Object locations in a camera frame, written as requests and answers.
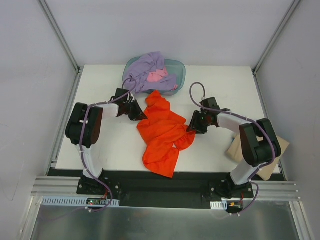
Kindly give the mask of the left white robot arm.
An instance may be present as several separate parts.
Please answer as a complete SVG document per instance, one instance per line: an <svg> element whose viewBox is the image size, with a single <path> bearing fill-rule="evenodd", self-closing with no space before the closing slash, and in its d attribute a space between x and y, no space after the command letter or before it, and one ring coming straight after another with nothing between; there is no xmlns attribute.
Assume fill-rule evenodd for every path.
<svg viewBox="0 0 320 240"><path fill-rule="evenodd" d="M106 183L99 178L104 169L100 161L92 155L93 145L99 140L103 119L123 115L128 116L131 121L148 118L130 90L117 88L109 101L91 105L77 102L67 122L65 136L76 147L83 166L82 173L91 179L88 188L96 195L105 191Z"/></svg>

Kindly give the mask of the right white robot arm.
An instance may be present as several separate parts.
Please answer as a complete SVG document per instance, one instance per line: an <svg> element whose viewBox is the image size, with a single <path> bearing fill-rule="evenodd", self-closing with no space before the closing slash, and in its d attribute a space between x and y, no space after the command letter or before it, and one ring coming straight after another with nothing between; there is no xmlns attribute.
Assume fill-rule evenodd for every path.
<svg viewBox="0 0 320 240"><path fill-rule="evenodd" d="M257 172L272 164L282 153L280 143L271 121L267 118L253 120L230 109L221 109L215 97L204 98L197 104L188 132L203 135L208 127L224 128L240 136L242 160L229 174L225 192L230 197L237 197Z"/></svg>

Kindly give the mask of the orange t shirt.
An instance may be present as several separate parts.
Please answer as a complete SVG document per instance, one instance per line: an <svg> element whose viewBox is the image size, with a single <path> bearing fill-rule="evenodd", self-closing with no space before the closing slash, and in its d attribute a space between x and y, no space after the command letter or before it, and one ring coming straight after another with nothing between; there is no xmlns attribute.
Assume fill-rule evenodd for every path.
<svg viewBox="0 0 320 240"><path fill-rule="evenodd" d="M145 102L147 119L137 124L146 144L143 165L154 174L172 178L180 152L194 143L196 132L187 131L186 119L171 111L170 102L159 91L153 91Z"/></svg>

